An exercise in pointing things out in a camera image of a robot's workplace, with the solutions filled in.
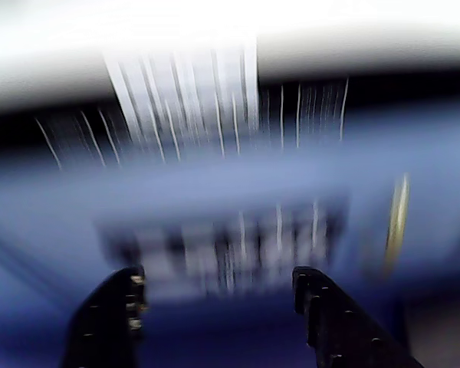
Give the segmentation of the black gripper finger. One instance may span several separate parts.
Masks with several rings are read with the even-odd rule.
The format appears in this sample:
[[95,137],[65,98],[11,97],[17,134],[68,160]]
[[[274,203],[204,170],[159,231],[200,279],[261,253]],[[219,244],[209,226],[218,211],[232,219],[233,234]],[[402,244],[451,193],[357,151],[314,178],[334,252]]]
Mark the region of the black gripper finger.
[[294,311],[304,317],[318,367],[417,368],[422,364],[322,271],[292,273]]
[[137,367],[148,308],[141,265],[120,269],[96,287],[75,311],[61,367]]

